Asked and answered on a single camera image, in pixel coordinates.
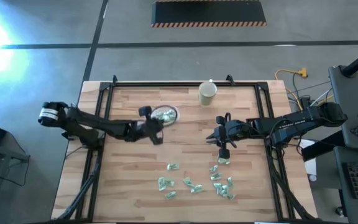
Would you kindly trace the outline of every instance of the wooden tabletop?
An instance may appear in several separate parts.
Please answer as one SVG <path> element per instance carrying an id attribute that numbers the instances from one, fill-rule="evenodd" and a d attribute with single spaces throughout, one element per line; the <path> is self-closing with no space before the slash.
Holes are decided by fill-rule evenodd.
<path id="1" fill-rule="evenodd" d="M 84 82 L 78 107 L 94 113 L 100 82 Z M 275 116 L 291 113 L 282 81 L 268 81 Z M 102 115 L 106 99 L 103 101 Z M 209 178 L 209 168 L 217 163 L 218 148 L 207 144 L 205 137 L 217 126 L 215 117 L 231 113 L 232 119 L 257 118 L 258 108 L 251 87 L 219 87 L 212 105 L 201 107 L 198 87 L 125 87 L 115 88 L 110 119 L 140 119 L 141 106 L 173 105 L 179 110 L 179 120 L 163 130 L 164 143 L 154 146 L 149 139 L 124 142 L 107 137 L 94 222 L 269 222 L 277 221 L 267 168 L 264 144 L 261 139 L 236 142 L 229 146 L 231 163 L 219 165 L 218 171 L 226 184 L 232 177 L 234 200 L 216 195 Z M 69 144 L 68 152 L 80 146 Z M 58 217 L 72 202 L 81 185 L 86 149 L 70 155 L 64 163 L 52 218 Z M 317 216 L 303 159 L 294 147 L 285 149 L 290 188 L 300 203 Z M 167 163 L 178 163 L 179 170 L 167 171 Z M 158 191 L 157 179 L 175 180 L 174 187 Z M 190 177 L 202 184 L 205 191 L 191 194 L 183 183 Z M 174 199 L 164 195 L 177 191 Z M 88 211 L 88 196 L 84 214 Z M 280 194 L 286 210 L 283 194 Z"/>

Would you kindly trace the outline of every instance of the concrete floor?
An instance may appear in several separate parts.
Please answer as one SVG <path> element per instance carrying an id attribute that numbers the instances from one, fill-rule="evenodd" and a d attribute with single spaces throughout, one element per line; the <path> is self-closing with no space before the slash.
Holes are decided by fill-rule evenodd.
<path id="1" fill-rule="evenodd" d="M 90 44 L 103 0 L 0 1 L 1 44 Z M 358 40 L 358 0 L 261 0 L 267 27 L 153 29 L 152 0 L 109 0 L 100 43 L 210 41 Z M 0 127 L 10 131 L 31 155 L 27 183 L 4 183 L 0 223 L 41 222 L 50 218 L 67 141 L 60 129 L 45 128 L 37 117 L 44 101 L 76 102 L 90 49 L 0 50 Z M 358 45 L 297 47 L 193 47 L 98 49 L 90 80 L 271 80 L 279 68 L 308 69 L 298 89 L 328 81 L 328 68 L 358 57 Z M 280 74 L 293 89 L 292 75 Z M 324 84 L 300 92 L 316 99 Z M 306 137 L 322 139 L 337 129 L 319 128 Z M 334 158 L 318 158 L 318 180 L 311 184 L 319 217 L 342 221 Z M 25 167 L 9 178 L 21 181 Z"/>

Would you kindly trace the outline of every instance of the white mug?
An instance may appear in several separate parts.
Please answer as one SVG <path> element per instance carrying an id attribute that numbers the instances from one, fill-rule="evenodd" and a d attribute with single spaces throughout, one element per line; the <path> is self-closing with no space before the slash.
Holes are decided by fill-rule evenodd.
<path id="1" fill-rule="evenodd" d="M 208 106 L 211 104 L 212 99 L 218 92 L 218 88 L 215 83 L 212 82 L 212 79 L 209 82 L 203 82 L 198 87 L 198 99 L 200 101 L 200 105 Z"/>

